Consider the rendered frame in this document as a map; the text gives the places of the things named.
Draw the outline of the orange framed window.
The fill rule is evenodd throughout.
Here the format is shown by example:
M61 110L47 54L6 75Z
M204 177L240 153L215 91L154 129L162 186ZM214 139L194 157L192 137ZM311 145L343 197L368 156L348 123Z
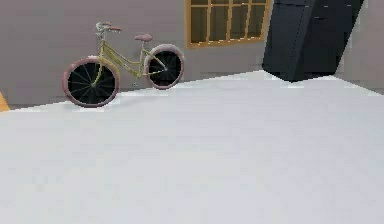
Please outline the orange framed window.
M189 49L261 42L273 0L185 0Z

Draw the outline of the orange wooden object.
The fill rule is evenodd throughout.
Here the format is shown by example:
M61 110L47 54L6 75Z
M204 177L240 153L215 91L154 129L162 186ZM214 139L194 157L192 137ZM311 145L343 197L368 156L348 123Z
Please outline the orange wooden object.
M3 96L3 94L0 92L0 112L9 111L10 107Z

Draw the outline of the yellow bicycle with pink tyres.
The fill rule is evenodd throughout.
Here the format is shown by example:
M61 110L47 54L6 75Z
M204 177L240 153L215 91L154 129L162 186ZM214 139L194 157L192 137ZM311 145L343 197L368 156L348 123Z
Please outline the yellow bicycle with pink tyres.
M179 83L184 74L185 57L173 44L160 44L151 50L145 44L153 40L151 34L134 37L141 41L138 61L131 61L115 50L106 40L109 32L121 32L110 22L95 25L100 46L96 56L89 55L70 65L63 73L62 88L66 97L84 108L103 107L117 95L120 87L120 71L125 68L136 78L145 77L152 87L167 90Z

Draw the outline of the black cupboard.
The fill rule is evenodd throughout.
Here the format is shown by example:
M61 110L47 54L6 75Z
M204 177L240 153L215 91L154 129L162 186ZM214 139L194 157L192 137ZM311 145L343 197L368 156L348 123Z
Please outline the black cupboard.
M336 73L364 0L274 0L262 62L289 82Z

